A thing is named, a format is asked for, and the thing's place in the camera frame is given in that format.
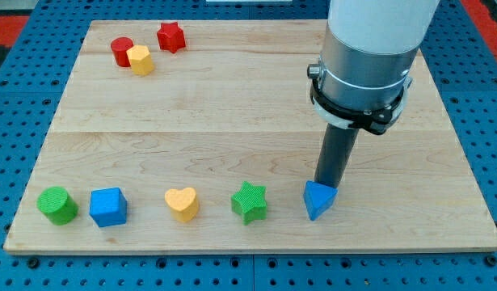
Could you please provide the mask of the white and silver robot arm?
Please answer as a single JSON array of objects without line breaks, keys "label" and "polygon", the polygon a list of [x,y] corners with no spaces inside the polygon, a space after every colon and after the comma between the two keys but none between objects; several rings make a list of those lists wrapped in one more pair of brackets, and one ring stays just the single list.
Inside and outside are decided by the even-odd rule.
[{"label": "white and silver robot arm", "polygon": [[316,112],[338,129],[381,135],[402,113],[409,72],[438,0],[331,0],[318,62]]}]

